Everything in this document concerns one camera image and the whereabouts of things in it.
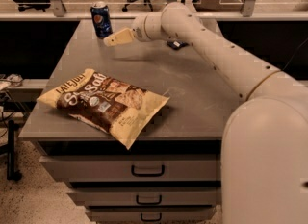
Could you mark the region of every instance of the black handle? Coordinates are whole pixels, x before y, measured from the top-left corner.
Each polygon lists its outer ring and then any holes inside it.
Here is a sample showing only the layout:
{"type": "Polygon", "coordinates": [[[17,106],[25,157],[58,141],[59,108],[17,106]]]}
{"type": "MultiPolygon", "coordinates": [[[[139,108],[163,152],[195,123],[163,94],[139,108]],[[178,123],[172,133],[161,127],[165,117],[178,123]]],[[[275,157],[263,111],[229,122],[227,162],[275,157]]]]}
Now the black handle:
{"type": "Polygon", "coordinates": [[[144,219],[143,218],[143,213],[141,214],[141,221],[143,222],[153,222],[153,221],[160,221],[162,219],[162,214],[160,213],[160,216],[158,217],[158,219],[144,219]]]}
{"type": "Polygon", "coordinates": [[[139,199],[139,195],[136,196],[136,203],[139,205],[159,205],[162,203],[162,195],[159,196],[159,199],[157,202],[141,202],[139,199]]]}
{"type": "Polygon", "coordinates": [[[136,176],[136,177],[160,177],[160,176],[162,176],[162,175],[165,173],[165,166],[162,165],[161,172],[155,173],[155,174],[152,174],[152,173],[149,173],[149,174],[146,174],[146,173],[141,174],[141,173],[136,173],[135,170],[136,170],[136,169],[135,169],[135,166],[132,165],[132,167],[131,167],[131,173],[132,173],[132,175],[134,175],[134,176],[136,176]]]}

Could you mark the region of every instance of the blue can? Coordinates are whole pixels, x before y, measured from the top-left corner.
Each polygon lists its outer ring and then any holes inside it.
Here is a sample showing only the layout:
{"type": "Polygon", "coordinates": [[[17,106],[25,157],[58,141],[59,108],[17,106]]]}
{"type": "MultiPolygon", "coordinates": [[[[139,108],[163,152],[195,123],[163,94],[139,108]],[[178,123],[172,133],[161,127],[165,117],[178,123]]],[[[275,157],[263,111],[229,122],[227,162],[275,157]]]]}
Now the blue can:
{"type": "Polygon", "coordinates": [[[90,8],[96,35],[104,38],[113,33],[109,9],[105,2],[95,2],[90,8]]]}

